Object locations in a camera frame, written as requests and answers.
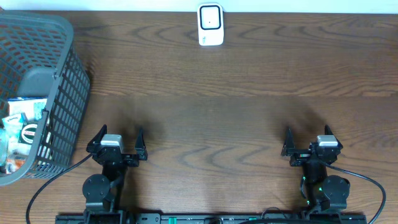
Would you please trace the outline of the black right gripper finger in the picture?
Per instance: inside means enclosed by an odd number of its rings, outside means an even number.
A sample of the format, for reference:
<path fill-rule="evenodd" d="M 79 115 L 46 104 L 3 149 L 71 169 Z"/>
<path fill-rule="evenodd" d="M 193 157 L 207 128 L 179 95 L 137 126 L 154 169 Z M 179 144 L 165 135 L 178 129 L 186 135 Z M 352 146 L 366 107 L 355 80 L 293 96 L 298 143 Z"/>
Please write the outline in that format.
<path fill-rule="evenodd" d="M 286 129 L 284 144 L 282 146 L 281 156 L 291 156 L 295 152 L 293 134 L 290 128 Z"/>
<path fill-rule="evenodd" d="M 341 143 L 341 142 L 338 140 L 338 138 L 333 134 L 331 128 L 330 128 L 329 125 L 327 125 L 327 124 L 325 125 L 324 133 L 325 133 L 326 135 L 331 135 L 331 136 L 333 136 L 333 137 L 336 139 L 337 146 L 338 146 L 340 149 L 343 148 L 342 143 Z"/>

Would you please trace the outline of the green white round tin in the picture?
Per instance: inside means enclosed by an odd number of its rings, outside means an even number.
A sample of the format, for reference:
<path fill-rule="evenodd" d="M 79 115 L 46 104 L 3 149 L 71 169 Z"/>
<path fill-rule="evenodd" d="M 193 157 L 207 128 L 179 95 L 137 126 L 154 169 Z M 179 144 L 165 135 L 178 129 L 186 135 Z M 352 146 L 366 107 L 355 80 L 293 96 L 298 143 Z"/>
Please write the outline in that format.
<path fill-rule="evenodd" d="M 19 135 L 19 142 L 31 145 L 34 141 L 37 123 L 24 123 Z"/>

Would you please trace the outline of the teal snack packet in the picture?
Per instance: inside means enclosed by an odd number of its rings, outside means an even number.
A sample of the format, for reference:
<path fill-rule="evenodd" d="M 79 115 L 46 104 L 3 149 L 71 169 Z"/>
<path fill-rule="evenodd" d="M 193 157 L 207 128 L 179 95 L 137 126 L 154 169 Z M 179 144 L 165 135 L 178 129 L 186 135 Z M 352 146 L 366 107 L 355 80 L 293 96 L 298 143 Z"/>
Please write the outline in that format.
<path fill-rule="evenodd" d="M 7 159 L 7 144 L 8 144 L 8 135 L 5 129 L 0 129 L 0 166 L 4 166 L 6 164 Z"/>

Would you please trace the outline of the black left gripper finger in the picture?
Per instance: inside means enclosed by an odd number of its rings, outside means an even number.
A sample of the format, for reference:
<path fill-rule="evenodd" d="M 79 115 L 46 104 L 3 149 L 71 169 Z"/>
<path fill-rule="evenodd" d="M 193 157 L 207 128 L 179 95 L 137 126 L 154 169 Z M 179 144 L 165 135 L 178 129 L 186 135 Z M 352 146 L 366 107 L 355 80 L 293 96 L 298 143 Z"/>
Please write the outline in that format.
<path fill-rule="evenodd" d="M 144 141 L 144 130 L 141 128 L 138 132 L 136 143 L 134 145 L 136 155 L 140 161 L 146 161 L 148 158 L 147 148 Z"/>
<path fill-rule="evenodd" d="M 104 124 L 95 137 L 87 144 L 86 151 L 89 153 L 97 153 L 101 147 L 101 140 L 107 133 L 107 125 Z"/>

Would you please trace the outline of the white blue snack bag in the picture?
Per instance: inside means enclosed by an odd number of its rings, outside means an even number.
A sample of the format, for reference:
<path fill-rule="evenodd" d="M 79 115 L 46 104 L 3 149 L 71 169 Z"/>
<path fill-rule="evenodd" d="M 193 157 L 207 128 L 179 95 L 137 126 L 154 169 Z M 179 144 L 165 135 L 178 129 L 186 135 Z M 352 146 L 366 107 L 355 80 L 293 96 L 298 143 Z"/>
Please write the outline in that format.
<path fill-rule="evenodd" d="M 24 113 L 27 121 L 42 119 L 42 110 L 47 104 L 47 97 L 17 97 L 8 99 L 9 116 Z"/>

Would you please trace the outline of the teal Kleenex tissue pack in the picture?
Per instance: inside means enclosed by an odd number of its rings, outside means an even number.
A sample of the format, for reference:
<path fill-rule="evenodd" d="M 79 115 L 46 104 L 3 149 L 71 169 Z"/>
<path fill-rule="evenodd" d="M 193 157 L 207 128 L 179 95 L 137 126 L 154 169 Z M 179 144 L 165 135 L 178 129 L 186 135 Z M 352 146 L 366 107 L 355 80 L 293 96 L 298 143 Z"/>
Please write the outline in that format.
<path fill-rule="evenodd" d="M 19 138 L 25 121 L 24 113 L 14 114 L 2 119 L 4 129 L 10 138 Z"/>

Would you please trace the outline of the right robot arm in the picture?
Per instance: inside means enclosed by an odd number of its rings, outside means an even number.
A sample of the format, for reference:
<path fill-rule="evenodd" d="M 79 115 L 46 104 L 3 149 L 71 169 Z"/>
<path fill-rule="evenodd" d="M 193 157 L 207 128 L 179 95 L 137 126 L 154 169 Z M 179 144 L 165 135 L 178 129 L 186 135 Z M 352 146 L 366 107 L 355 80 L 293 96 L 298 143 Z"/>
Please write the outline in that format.
<path fill-rule="evenodd" d="M 292 131 L 286 130 L 281 155 L 290 158 L 290 166 L 303 169 L 300 190 L 308 203 L 302 213 L 304 219 L 321 214 L 338 216 L 347 208 L 350 182 L 338 175 L 328 175 L 326 170 L 327 165 L 337 160 L 342 148 L 329 126 L 306 149 L 296 148 Z"/>

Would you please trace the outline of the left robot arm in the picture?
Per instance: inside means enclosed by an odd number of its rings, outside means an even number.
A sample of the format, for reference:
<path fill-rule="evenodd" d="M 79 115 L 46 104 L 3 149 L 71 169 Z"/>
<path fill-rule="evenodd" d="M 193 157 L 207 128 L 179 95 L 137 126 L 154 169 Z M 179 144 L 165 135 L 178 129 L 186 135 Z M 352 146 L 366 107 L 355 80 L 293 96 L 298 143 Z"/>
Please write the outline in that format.
<path fill-rule="evenodd" d="M 82 187 L 86 198 L 84 223 L 135 223 L 135 217 L 120 207 L 126 172 L 138 167 L 148 157 L 143 130 L 140 129 L 134 145 L 135 154 L 123 152 L 122 136 L 108 134 L 107 125 L 88 143 L 86 151 L 102 166 L 102 173 L 88 177 Z"/>

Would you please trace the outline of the orange Kleenex tissue pack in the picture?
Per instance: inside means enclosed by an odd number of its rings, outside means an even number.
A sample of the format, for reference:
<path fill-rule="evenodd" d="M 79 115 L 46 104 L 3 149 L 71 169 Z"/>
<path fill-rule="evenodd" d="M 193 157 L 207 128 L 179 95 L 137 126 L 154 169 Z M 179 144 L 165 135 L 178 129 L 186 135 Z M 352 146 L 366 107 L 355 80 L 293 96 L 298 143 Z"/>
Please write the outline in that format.
<path fill-rule="evenodd" d="M 25 163 L 26 158 L 25 157 L 9 157 L 6 159 L 6 174 L 11 174 L 18 169 L 20 169 L 24 163 Z"/>

